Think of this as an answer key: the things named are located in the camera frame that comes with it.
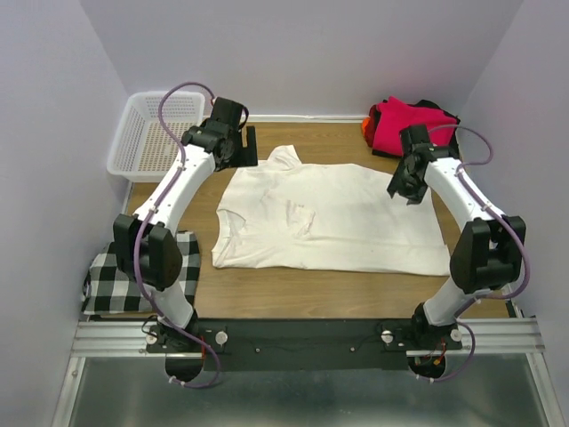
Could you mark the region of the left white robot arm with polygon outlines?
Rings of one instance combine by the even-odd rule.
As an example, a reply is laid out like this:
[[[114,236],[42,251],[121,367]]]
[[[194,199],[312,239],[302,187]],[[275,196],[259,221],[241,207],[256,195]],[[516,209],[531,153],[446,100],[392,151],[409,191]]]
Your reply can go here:
[[[198,340],[196,313],[179,281],[178,225],[213,173],[258,164],[255,130],[247,125],[248,117],[244,105],[216,99],[212,114],[176,141],[178,155],[152,195],[134,214],[120,214],[113,224],[117,267],[136,283],[168,328],[167,342],[178,351],[190,350]]]

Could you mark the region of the white t shirt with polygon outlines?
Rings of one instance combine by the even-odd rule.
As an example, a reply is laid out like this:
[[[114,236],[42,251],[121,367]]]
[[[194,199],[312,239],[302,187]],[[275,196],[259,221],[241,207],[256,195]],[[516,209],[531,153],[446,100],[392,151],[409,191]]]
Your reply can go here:
[[[443,277],[450,254],[430,195],[390,196],[388,173],[301,162],[274,149],[234,173],[216,214],[216,268],[340,270]]]

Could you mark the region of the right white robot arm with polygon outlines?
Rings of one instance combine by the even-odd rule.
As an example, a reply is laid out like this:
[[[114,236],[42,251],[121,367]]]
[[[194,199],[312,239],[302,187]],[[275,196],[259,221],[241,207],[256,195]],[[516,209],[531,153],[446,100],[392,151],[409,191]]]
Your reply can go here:
[[[415,309],[407,326],[394,332],[413,350],[459,347],[458,317],[480,300],[518,296],[531,275],[524,220],[496,207],[469,177],[466,164],[450,147],[433,144],[431,134],[425,125],[401,131],[403,156],[388,185],[390,196],[404,197],[410,205],[434,190],[461,231],[450,277]]]

